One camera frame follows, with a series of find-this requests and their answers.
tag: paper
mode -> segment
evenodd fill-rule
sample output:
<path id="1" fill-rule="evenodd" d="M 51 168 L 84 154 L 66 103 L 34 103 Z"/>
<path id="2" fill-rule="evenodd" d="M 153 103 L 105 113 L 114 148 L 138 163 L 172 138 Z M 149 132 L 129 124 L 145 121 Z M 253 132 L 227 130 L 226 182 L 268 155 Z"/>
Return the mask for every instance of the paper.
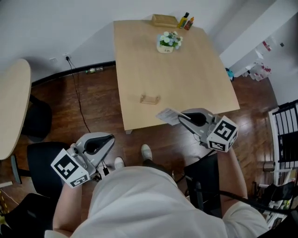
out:
<path id="1" fill-rule="evenodd" d="M 180 123 L 180 121 L 178 119 L 178 115 L 189 118 L 189 117 L 185 116 L 184 114 L 177 112 L 176 110 L 170 109 L 170 108 L 164 109 L 162 112 L 158 113 L 156 115 L 156 117 L 159 118 L 160 120 L 170 124 L 171 126 L 174 126 L 174 125 L 177 125 Z"/>

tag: baseboard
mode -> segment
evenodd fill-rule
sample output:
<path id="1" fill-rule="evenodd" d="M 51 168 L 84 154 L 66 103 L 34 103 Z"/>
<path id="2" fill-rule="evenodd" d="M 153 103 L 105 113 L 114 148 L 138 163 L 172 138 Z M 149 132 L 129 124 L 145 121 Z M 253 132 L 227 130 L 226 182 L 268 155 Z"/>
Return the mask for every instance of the baseboard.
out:
<path id="1" fill-rule="evenodd" d="M 116 65 L 116 61 L 110 61 L 110 62 L 104 62 L 104 63 L 94 64 L 94 65 L 88 65 L 88 66 L 83 66 L 83 67 L 79 67 L 79 68 L 73 68 L 73 73 L 86 71 L 90 68 L 96 68 L 96 67 L 101 67 L 101 66 L 102 67 L 107 67 L 107 66 L 115 66 L 115 65 Z M 50 76 L 47 76 L 45 78 L 42 78 L 42 79 L 39 79 L 39 80 L 33 82 L 31 84 L 31 86 L 34 87 L 36 85 L 48 82 L 48 81 L 53 80 L 53 79 L 58 79 L 58 78 L 64 77 L 64 76 L 69 75 L 69 74 L 71 74 L 71 70 L 55 73 L 55 74 L 52 74 Z"/>

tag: black cable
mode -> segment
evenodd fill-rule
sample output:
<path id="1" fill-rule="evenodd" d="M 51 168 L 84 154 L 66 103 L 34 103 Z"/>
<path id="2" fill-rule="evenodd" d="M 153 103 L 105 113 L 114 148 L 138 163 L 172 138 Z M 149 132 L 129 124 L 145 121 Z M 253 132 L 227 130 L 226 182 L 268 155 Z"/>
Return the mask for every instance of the black cable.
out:
<path id="1" fill-rule="evenodd" d="M 193 178 L 190 178 L 188 176 L 185 176 L 186 179 L 194 182 L 194 179 Z M 282 209 L 275 209 L 275 208 L 270 208 L 270 207 L 267 207 L 263 204 L 260 204 L 258 203 L 257 201 L 254 201 L 254 200 L 249 200 L 249 199 L 246 199 L 246 198 L 243 198 L 241 196 L 238 196 L 234 193 L 231 193 L 231 192 L 226 192 L 226 191 L 221 191 L 221 190 L 218 190 L 217 192 L 213 192 L 213 191 L 208 191 L 208 190 L 203 190 L 203 189 L 195 189 L 196 192 L 202 192 L 202 193 L 209 193 L 209 194 L 214 194 L 214 195 L 224 195 L 224 196 L 227 196 L 227 197 L 230 197 L 230 198 L 233 198 L 233 199 L 236 199 L 240 202 L 243 202 L 243 203 L 246 203 L 248 205 L 251 205 L 255 208 L 258 208 L 258 209 L 261 209 L 261 210 L 266 210 L 266 211 L 269 211 L 269 212 L 275 212 L 275 213 L 280 213 L 280 214 L 284 214 L 284 215 L 289 215 L 292 211 L 295 211 L 296 209 L 287 209 L 287 210 L 282 210 Z"/>
<path id="2" fill-rule="evenodd" d="M 177 183 L 177 184 L 178 184 L 178 183 L 180 183 L 180 182 L 182 181 L 182 179 L 184 179 L 184 178 L 185 178 L 185 174 L 184 174 L 184 175 L 182 175 L 182 177 L 181 177 L 181 178 L 179 178 L 179 179 L 177 180 L 177 182 L 176 182 L 176 183 Z"/>
<path id="3" fill-rule="evenodd" d="M 79 102 L 80 113 L 81 113 L 81 115 L 82 115 L 82 118 L 83 118 L 83 121 L 84 121 L 84 124 L 85 124 L 87 130 L 89 131 L 89 133 L 91 133 L 91 131 L 89 130 L 89 127 L 87 126 L 87 123 L 86 123 L 86 121 L 85 121 L 84 115 L 83 115 L 83 113 L 82 113 L 82 106 L 81 106 L 80 96 L 79 96 L 78 91 L 77 91 L 77 89 L 76 89 L 75 77 L 74 77 L 74 74 L 73 74 L 73 68 L 72 68 L 72 66 L 71 66 L 71 64 L 70 64 L 70 62 L 69 62 L 68 57 L 66 57 L 66 60 L 67 60 L 67 62 L 69 63 L 70 70 L 71 70 L 71 75 L 73 76 L 73 79 L 74 79 L 74 88 L 75 88 L 75 93 L 76 93 L 76 96 L 77 96 L 77 98 L 78 98 L 78 102 Z"/>
<path id="4" fill-rule="evenodd" d="M 195 138 L 195 134 L 193 134 L 194 135 L 194 139 L 197 141 L 197 142 L 200 142 L 199 140 L 197 140 L 196 138 Z"/>
<path id="5" fill-rule="evenodd" d="M 68 58 L 68 61 L 69 61 L 69 62 L 73 65 L 73 67 L 76 69 L 76 66 L 73 64 L 73 62 L 71 62 L 70 58 Z M 80 88 L 80 74 L 77 73 L 76 76 L 78 77 L 78 79 L 77 79 L 76 82 L 77 82 L 77 87 L 78 87 L 79 100 L 81 100 L 81 95 L 80 95 L 80 90 L 79 90 L 79 88 Z"/>

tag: small wooden box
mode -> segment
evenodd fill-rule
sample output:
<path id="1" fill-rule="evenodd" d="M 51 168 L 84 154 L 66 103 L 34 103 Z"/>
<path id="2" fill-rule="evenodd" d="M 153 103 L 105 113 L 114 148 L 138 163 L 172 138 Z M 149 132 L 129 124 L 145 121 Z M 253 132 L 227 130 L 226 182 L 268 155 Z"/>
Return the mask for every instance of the small wooden box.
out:
<path id="1" fill-rule="evenodd" d="M 174 16 L 153 14 L 152 24 L 154 26 L 165 26 L 165 27 L 176 28 L 178 25 L 178 21 Z"/>

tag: black chair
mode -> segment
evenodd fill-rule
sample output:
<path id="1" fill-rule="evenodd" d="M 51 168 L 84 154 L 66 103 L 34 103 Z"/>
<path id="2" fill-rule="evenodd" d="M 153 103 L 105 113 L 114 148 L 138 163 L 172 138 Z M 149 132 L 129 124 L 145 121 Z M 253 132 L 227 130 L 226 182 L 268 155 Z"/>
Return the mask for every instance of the black chair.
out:
<path id="1" fill-rule="evenodd" d="M 53 216 L 63 183 L 52 169 L 51 163 L 62 149 L 68 148 L 67 144 L 61 142 L 29 145 L 29 171 L 19 169 L 15 156 L 11 156 L 16 181 L 21 183 L 21 176 L 30 176 L 36 192 L 40 194 L 28 194 L 20 205 L 5 215 L 7 224 L 15 234 L 44 237 L 45 230 L 52 229 Z"/>
<path id="2" fill-rule="evenodd" d="M 11 230 L 3 227 L 3 231 L 1 227 L 2 236 L 43 238 L 45 231 L 53 228 L 56 205 L 55 199 L 28 194 L 15 209 L 5 214 L 5 221 Z"/>
<path id="3" fill-rule="evenodd" d="M 184 174 L 193 178 L 194 182 L 187 181 L 187 187 L 190 195 L 190 202 L 195 208 L 203 210 L 205 213 L 222 217 L 220 196 L 209 193 L 196 192 L 196 188 L 208 190 L 210 192 L 218 193 L 219 190 L 219 173 L 217 154 L 207 155 L 199 161 L 186 166 Z"/>
<path id="4" fill-rule="evenodd" d="M 32 105 L 28 108 L 21 134 L 33 142 L 41 142 L 49 134 L 52 125 L 51 107 L 30 95 Z"/>

